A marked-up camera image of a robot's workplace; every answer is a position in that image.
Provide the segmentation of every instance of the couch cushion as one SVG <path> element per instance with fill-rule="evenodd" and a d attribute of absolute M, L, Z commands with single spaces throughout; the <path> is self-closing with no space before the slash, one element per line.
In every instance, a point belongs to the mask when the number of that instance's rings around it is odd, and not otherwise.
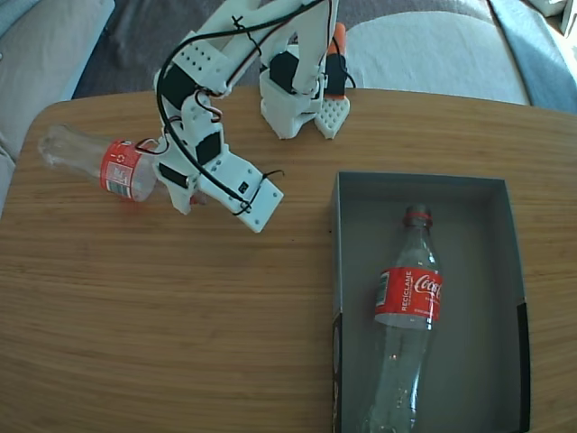
<path fill-rule="evenodd" d="M 395 14 L 354 26 L 347 39 L 347 67 L 361 88 L 528 104 L 507 42 L 482 20 L 447 12 Z"/>
<path fill-rule="evenodd" d="M 8 187 L 10 186 L 10 179 L 14 173 L 14 163 L 10 157 L 0 149 L 0 217 L 2 216 L 2 209 Z"/>
<path fill-rule="evenodd" d="M 112 0 L 42 0 L 0 39 L 0 141 L 13 159 L 34 118 L 86 64 Z"/>
<path fill-rule="evenodd" d="M 40 0 L 0 0 L 0 38 Z"/>
<path fill-rule="evenodd" d="M 529 0 L 529 2 L 539 9 L 543 16 L 560 14 L 567 5 L 567 0 Z"/>

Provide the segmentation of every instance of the cardboard box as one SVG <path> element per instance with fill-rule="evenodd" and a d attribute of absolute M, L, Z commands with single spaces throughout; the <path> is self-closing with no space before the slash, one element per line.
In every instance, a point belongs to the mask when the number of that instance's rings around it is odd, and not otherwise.
<path fill-rule="evenodd" d="M 334 431 L 360 431 L 374 396 L 376 288 L 414 203 L 431 207 L 444 276 L 417 431 L 526 432 L 527 306 L 505 181 L 360 172 L 339 173 L 334 188 Z"/>

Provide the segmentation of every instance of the coca-cola logo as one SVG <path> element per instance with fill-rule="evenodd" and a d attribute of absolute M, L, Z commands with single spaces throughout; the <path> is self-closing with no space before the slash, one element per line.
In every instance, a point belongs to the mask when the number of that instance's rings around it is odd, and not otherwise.
<path fill-rule="evenodd" d="M 423 275 L 415 282 L 417 293 L 429 293 L 431 296 L 441 298 L 441 283 L 431 280 L 431 275 Z"/>

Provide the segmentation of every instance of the bottle cap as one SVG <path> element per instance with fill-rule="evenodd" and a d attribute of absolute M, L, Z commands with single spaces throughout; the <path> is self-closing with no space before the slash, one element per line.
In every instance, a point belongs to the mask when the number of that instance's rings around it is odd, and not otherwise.
<path fill-rule="evenodd" d="M 433 217 L 431 216 L 431 209 L 429 206 L 418 203 L 407 207 L 405 217 L 403 218 L 405 226 L 416 226 L 416 220 L 418 219 L 424 221 L 425 226 L 427 227 L 433 225 Z"/>

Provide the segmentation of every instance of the orange part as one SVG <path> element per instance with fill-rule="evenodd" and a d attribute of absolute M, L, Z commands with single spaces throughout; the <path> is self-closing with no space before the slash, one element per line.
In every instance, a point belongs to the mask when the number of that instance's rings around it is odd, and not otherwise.
<path fill-rule="evenodd" d="M 336 27 L 334 28 L 334 38 L 339 44 L 339 50 L 341 54 L 344 55 L 346 52 L 346 27 L 343 23 L 337 23 Z M 330 47 L 328 48 L 327 55 L 336 54 L 336 47 L 334 46 L 334 41 L 331 42 Z"/>

